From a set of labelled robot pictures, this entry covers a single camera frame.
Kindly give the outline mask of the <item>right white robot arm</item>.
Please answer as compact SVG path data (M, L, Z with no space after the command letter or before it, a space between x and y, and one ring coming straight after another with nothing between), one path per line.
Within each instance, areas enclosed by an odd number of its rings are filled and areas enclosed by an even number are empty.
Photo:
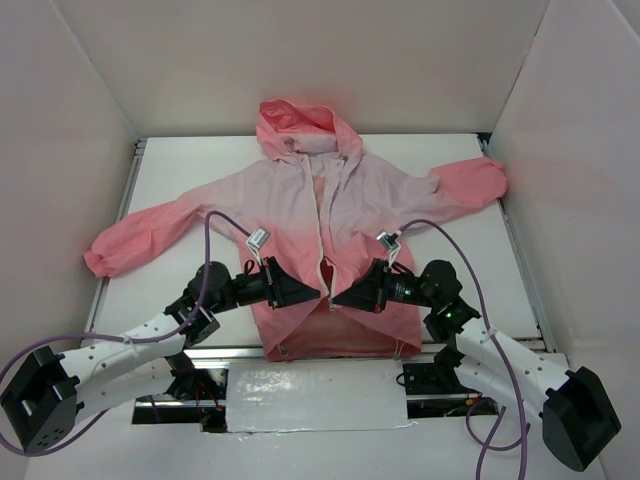
M429 308L423 322L444 346L434 358L437 384L446 391L474 390L540 422L550 453L569 469L585 471L621 430L600 378L585 367L572 371L550 362L487 327L461 290L447 261L434 260L414 276L376 259L334 301L376 314L393 303Z

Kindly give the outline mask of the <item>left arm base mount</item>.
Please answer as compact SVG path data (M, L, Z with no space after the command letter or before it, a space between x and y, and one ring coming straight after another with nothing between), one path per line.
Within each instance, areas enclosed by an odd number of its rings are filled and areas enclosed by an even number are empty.
M160 394L136 400L133 425L197 425L225 433L228 368L197 368L186 353L167 358L171 383Z

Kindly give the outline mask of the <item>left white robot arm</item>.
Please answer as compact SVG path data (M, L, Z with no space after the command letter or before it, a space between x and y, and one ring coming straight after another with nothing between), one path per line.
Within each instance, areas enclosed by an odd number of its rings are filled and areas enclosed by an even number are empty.
M220 326L218 313L259 303L272 309L316 300L317 289L284 271L273 257L247 262L232 277L220 262L202 265L182 295L163 313L122 334L81 349L32 350L1 394L1 408L20 455L46 455L63 447L76 424L134 398L196 396L212 382L187 349Z

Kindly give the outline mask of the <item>pink gradient hooded jacket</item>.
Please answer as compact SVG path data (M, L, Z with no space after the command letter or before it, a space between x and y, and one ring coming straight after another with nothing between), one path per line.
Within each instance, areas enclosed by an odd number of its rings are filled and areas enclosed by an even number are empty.
M418 219L438 224L480 211L508 188L503 168L479 157L411 176L366 153L361 137L331 109L276 99L259 108L264 158L124 217L85 253L99 277L141 267L178 241L197 221L232 239L250 257L245 234L270 232L263 254L320 291L320 298L272 309L252 307L265 356L413 356L422 346L419 311L394 303L382 313L337 306L346 290L384 250L376 240Z

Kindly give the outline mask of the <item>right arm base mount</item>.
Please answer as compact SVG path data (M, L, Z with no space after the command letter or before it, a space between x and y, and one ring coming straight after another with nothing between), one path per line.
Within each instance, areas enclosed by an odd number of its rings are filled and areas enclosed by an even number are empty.
M460 360L447 348L433 360L408 362L396 376L396 384L405 392L409 419L463 417L472 407L476 414L496 413L495 402L482 400L482 394L464 387L453 371L452 360Z

